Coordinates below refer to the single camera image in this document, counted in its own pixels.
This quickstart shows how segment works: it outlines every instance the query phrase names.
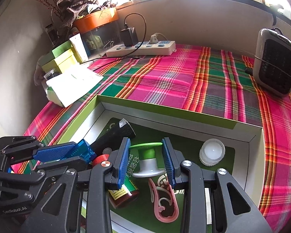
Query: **black cable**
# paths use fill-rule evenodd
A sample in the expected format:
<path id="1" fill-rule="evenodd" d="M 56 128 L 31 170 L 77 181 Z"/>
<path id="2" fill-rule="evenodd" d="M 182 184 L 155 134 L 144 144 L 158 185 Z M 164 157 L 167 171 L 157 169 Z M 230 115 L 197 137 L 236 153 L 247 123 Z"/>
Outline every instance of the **black cable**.
<path id="1" fill-rule="evenodd" d="M 277 32 L 277 33 L 279 33 L 279 34 L 281 34 L 283 36 L 283 33 L 282 33 L 281 29 L 279 29 L 278 27 L 275 27 L 272 30 Z"/>
<path id="2" fill-rule="evenodd" d="M 128 14 L 128 15 L 125 17 L 125 19 L 124 19 L 124 25 L 125 25 L 125 28 L 128 27 L 128 26 L 127 26 L 127 23 L 126 23 L 126 18 L 127 18 L 129 15 L 139 15 L 139 16 L 141 16 L 141 17 L 143 18 L 143 21 L 144 21 L 144 23 L 145 23 L 145 33 L 144 33 L 143 40 L 142 40 L 141 44 L 140 44 L 140 45 L 139 45 L 135 50 L 133 50 L 132 52 L 130 52 L 130 53 L 126 54 L 126 55 L 120 56 L 120 57 L 100 57 L 100 58 L 95 58 L 95 59 L 92 59 L 92 60 L 88 60 L 88 61 L 86 61 L 86 62 L 89 62 L 89 61 L 100 60 L 100 59 L 120 58 L 119 60 L 114 60 L 114 61 L 112 61 L 112 62 L 109 62 L 109 63 L 107 63 L 107 64 L 104 64 L 104 65 L 102 65 L 102 66 L 100 66 L 100 67 L 94 69 L 93 72 L 96 71 L 96 70 L 98 70 L 98 69 L 100 69 L 100 68 L 102 68 L 102 67 L 104 67 L 104 66 L 106 66 L 106 65 L 109 65 L 109 64 L 111 64 L 111 63 L 113 63 L 113 62 L 115 62 L 115 61 L 120 61 L 120 60 L 124 60 L 124 59 L 127 59 L 127 58 L 137 59 L 137 57 L 128 57 L 128 56 L 131 55 L 132 53 L 134 53 L 135 51 L 137 51 L 137 50 L 142 46 L 142 44 L 144 43 L 144 41 L 145 41 L 145 39 L 146 39 L 146 38 L 145 38 L 145 37 L 146 37 L 146 21 L 145 21 L 145 18 L 143 17 L 143 15 L 141 15 L 141 14 L 139 14 L 139 13 L 130 13 L 130 14 Z"/>

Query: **green box lid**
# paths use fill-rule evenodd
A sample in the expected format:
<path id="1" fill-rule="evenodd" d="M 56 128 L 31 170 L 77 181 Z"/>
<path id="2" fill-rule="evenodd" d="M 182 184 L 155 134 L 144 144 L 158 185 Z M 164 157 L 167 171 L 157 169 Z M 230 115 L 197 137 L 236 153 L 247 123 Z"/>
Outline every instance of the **green box lid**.
<path id="1" fill-rule="evenodd" d="M 61 44 L 60 46 L 56 47 L 52 51 L 50 51 L 48 54 L 46 54 L 44 57 L 42 57 L 39 61 L 39 65 L 43 66 L 46 63 L 52 61 L 53 59 L 57 58 L 59 55 L 63 54 L 65 51 L 72 48 L 72 43 L 70 40 L 67 42 Z"/>
<path id="2" fill-rule="evenodd" d="M 42 69 L 44 72 L 48 72 L 52 70 L 53 68 L 56 68 L 58 65 L 63 63 L 65 60 L 70 58 L 73 55 L 73 51 L 71 49 L 65 51 L 63 54 L 59 55 L 57 58 L 51 60 L 50 62 L 46 63 L 42 66 Z"/>

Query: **heater grille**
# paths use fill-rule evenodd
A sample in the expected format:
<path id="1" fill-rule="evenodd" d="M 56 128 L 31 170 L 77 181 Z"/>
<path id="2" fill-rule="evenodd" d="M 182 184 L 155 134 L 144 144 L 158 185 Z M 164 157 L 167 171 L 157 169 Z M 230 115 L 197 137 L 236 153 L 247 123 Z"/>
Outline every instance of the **heater grille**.
<path id="1" fill-rule="evenodd" d="M 273 65 L 262 61 L 259 71 L 260 80 L 281 94 L 289 93 L 291 89 L 291 50 L 275 40 L 267 39 L 262 59 Z"/>

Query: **plaid tablecloth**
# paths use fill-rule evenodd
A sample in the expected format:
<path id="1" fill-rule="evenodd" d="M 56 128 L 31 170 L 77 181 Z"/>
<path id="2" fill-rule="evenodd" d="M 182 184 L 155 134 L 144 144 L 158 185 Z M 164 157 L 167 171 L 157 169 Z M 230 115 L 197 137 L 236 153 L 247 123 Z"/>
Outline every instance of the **plaid tablecloth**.
<path id="1" fill-rule="evenodd" d="M 95 62 L 94 69 L 110 60 Z M 53 103 L 36 117 L 25 135 L 46 145 L 57 143 L 70 122 L 96 95 L 155 103 L 251 123 L 264 128 L 266 171 L 259 206 L 274 232 L 291 216 L 291 94 L 277 98 L 245 72 L 253 60 L 224 50 L 178 45 L 171 56 L 115 60 L 98 70 L 104 79 L 67 108 Z M 29 173 L 36 161 L 19 164 Z"/>

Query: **red knob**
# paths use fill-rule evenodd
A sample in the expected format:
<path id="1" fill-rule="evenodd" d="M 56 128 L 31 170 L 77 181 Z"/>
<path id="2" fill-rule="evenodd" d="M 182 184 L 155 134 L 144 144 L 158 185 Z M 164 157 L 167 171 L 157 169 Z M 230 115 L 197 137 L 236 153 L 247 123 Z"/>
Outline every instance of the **red knob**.
<path id="1" fill-rule="evenodd" d="M 108 160 L 108 158 L 109 158 L 109 154 L 102 154 L 93 160 L 92 165 L 93 166 L 98 165 L 101 162 Z"/>

